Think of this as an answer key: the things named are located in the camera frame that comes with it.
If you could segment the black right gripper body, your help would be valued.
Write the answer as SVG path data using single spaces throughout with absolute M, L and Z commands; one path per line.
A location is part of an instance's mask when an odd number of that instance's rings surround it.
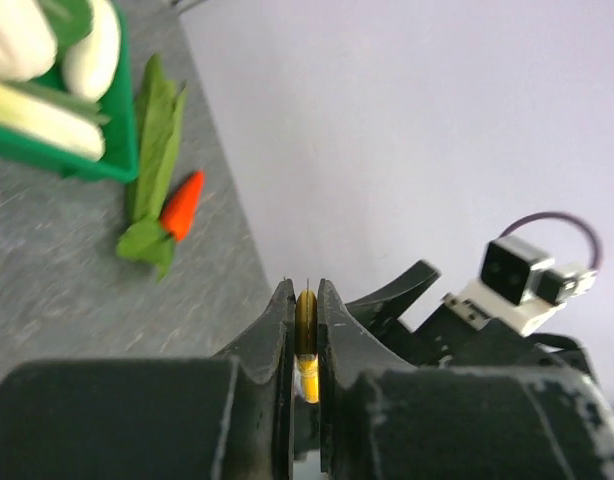
M 523 335 L 499 318 L 487 319 L 476 328 L 447 304 L 410 331 L 391 302 L 375 303 L 367 307 L 366 328 L 387 349 L 414 366 L 564 367 L 595 377 L 584 348 L 571 337 Z

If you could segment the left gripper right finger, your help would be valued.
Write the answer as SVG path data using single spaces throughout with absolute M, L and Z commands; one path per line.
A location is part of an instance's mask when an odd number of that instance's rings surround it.
M 614 412 L 558 366 L 417 367 L 318 290 L 320 468 L 331 479 L 614 479 Z

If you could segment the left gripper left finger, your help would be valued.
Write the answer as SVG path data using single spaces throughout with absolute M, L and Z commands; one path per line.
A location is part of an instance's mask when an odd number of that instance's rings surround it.
M 0 383 L 0 479 L 288 479 L 294 288 L 205 358 L 32 361 Z

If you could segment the yellow utility knife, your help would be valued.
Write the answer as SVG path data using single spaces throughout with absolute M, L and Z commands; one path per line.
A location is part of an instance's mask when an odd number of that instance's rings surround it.
M 317 335 L 317 297 L 307 287 L 296 301 L 294 352 L 299 392 L 309 404 L 320 399 Z

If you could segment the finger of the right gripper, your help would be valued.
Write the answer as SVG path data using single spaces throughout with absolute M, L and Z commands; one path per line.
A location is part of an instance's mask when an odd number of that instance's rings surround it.
M 378 290 L 346 304 L 356 320 L 384 320 L 400 317 L 441 276 L 439 270 L 419 260 L 395 280 Z

